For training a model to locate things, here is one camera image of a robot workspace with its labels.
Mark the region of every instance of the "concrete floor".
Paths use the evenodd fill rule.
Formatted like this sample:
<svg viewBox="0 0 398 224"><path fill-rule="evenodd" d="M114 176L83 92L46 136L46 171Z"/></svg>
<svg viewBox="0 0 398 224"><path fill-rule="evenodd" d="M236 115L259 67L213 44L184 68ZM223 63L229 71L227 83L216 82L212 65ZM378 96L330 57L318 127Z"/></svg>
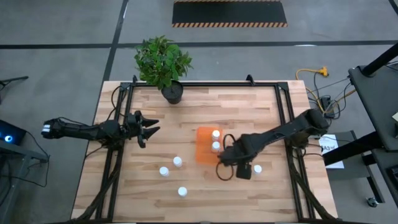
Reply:
<svg viewBox="0 0 398 224"><path fill-rule="evenodd" d="M286 29L172 29L171 0L130 0L120 43L167 34L179 42L394 40L398 16L388 0L292 1L282 0ZM87 44L112 42L122 0L0 0L1 44ZM291 80L300 68L327 66L330 76L317 77L317 85L347 77L347 70L364 65L389 45L323 47L187 47L194 70L187 80ZM138 75L132 49L118 49L110 80L131 80ZM0 50L0 78L28 75L1 92L0 119L32 132L51 155L49 184L45 189L23 184L13 223L60 222L70 218L78 187L86 141L40 136L43 121L65 116L92 123L109 49ZM300 74L314 88L313 75ZM321 95L336 96L348 81L325 88ZM373 126L357 94L333 122L330 132L354 130L357 137ZM27 139L25 146L37 150ZM375 168L386 203L368 207L371 196L366 179L331 180L339 217L346 221L396 223L397 207ZM44 181L45 167L29 178Z"/></svg>

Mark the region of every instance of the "white cup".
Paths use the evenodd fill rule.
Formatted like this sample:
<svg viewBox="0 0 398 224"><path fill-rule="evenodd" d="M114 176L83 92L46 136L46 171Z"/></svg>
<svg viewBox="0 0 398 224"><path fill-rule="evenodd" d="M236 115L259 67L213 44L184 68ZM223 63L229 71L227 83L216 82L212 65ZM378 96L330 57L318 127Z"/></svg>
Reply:
<svg viewBox="0 0 398 224"><path fill-rule="evenodd" d="M179 196L181 196L181 197L187 196L187 193L188 193L188 191L187 191L187 189L186 189L185 187L180 187L180 188L178 189L178 194L179 194Z"/></svg>
<svg viewBox="0 0 398 224"><path fill-rule="evenodd" d="M211 134L211 138L213 139L213 141L218 141L220 138L220 132L218 130L214 130Z"/></svg>
<svg viewBox="0 0 398 224"><path fill-rule="evenodd" d="M261 168L260 165L255 165L254 166L254 173L255 174L259 174L259 173L261 173L261 171L262 171L262 168Z"/></svg>
<svg viewBox="0 0 398 224"><path fill-rule="evenodd" d="M219 142L213 142L213 144L211 145L211 151L220 152L220 143Z"/></svg>
<svg viewBox="0 0 398 224"><path fill-rule="evenodd" d="M169 169L167 167L161 167L159 172L162 176L168 177L169 176Z"/></svg>
<svg viewBox="0 0 398 224"><path fill-rule="evenodd" d="M173 163L176 167L181 167L182 166L182 159L179 158L178 156L174 157Z"/></svg>

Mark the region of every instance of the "wooden table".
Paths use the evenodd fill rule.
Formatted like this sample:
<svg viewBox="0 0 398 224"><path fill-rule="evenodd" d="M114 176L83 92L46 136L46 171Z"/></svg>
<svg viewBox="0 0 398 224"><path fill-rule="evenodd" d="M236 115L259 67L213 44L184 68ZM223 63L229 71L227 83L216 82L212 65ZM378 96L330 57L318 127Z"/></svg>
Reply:
<svg viewBox="0 0 398 224"><path fill-rule="evenodd" d="M305 86L303 81L288 83L294 114L298 115L310 107ZM95 123L104 121L112 110L111 92L119 84L104 83ZM141 110L146 118L159 119L161 129L148 140L145 149L136 139L126 141L114 222L297 221L283 141L267 146L255 158L253 165L261 165L263 171L251 180L234 177L225 182L217 178L214 166L195 162L196 129L200 126L218 126L224 134L238 138L242 133L262 133L280 125L273 88L186 87L182 101L170 105L157 89L135 87L131 112L135 110ZM87 153L99 146L91 142ZM320 153L320 149L308 147L307 152ZM175 156L182 158L181 168L173 165ZM72 218L78 217L98 193L105 157L103 149L86 159ZM169 168L169 177L160 176L162 166ZM305 166L311 190L337 217L322 158L306 156ZM185 198L177 193L181 186L188 190ZM304 217L308 217L302 192L300 198Z"/></svg>

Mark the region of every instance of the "black plant pot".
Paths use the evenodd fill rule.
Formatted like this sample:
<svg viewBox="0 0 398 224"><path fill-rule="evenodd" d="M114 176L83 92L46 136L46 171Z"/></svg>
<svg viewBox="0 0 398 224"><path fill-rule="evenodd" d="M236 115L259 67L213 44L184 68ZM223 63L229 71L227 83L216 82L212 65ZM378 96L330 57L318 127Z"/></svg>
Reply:
<svg viewBox="0 0 398 224"><path fill-rule="evenodd" d="M170 87L164 87L162 89L162 95L170 104L177 104L181 101L183 91L182 84L172 80L172 85Z"/></svg>

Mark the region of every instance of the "orange tray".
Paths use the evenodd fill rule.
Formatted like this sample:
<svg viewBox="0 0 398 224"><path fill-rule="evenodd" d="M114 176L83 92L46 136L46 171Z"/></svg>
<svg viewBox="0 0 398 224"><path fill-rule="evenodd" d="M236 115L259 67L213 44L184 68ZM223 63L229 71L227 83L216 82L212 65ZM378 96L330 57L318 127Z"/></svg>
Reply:
<svg viewBox="0 0 398 224"><path fill-rule="evenodd" d="M214 130L220 132L220 152L223 150L223 130L216 127L199 127L197 129L197 149L195 154L196 162L199 164L217 165L219 159L218 153L211 151L213 140L211 134Z"/></svg>

